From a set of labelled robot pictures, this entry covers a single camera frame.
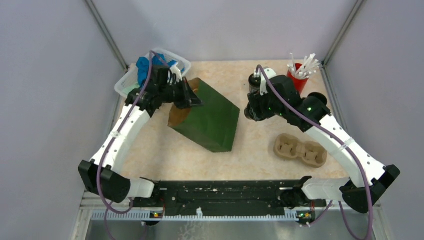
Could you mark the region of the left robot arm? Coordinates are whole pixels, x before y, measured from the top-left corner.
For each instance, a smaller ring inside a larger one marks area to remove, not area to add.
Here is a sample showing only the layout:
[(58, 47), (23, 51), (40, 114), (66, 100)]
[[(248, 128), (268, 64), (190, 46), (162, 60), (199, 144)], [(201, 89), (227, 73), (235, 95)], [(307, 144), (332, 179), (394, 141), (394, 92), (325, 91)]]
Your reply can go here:
[(88, 192), (115, 203), (141, 198), (154, 207), (160, 202), (161, 194), (152, 180), (128, 179), (121, 170), (142, 127), (167, 103), (179, 109), (203, 105), (176, 65), (154, 65), (150, 79), (127, 95), (121, 115), (101, 148), (79, 164), (78, 172)]

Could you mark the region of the green brown paper bag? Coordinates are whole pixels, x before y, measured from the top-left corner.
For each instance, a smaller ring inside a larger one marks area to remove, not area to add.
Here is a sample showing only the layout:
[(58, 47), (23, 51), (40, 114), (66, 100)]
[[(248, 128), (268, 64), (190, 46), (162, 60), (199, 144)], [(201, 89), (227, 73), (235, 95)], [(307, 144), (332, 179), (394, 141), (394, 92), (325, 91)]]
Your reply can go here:
[(203, 105), (186, 109), (172, 105), (168, 127), (212, 153), (232, 151), (240, 108), (200, 78), (188, 84)]

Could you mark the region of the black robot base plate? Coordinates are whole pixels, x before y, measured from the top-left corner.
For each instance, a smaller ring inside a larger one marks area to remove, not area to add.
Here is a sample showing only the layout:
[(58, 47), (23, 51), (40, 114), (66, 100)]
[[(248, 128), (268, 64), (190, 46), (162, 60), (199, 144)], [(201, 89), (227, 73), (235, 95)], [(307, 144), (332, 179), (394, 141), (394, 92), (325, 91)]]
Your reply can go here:
[(159, 181), (150, 198), (136, 197), (135, 208), (160, 208), (165, 215), (207, 217), (283, 216), (286, 210), (325, 207), (309, 200), (298, 180)]

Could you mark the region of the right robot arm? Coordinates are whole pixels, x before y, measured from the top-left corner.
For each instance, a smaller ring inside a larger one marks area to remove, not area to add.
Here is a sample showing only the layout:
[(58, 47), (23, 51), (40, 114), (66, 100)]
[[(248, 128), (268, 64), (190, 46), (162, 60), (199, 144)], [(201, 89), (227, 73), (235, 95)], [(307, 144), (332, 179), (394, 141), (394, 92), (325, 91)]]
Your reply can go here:
[(251, 74), (248, 82), (251, 89), (258, 88), (247, 95), (244, 114), (249, 120), (284, 118), (314, 139), (348, 174), (339, 179), (303, 177), (293, 192), (297, 205), (307, 206), (312, 200), (333, 200), (365, 214), (400, 175), (395, 165), (385, 166), (375, 160), (343, 130), (327, 107), (323, 94), (312, 92), (301, 97), (293, 81), (285, 75), (272, 77), (272, 87), (259, 74)]

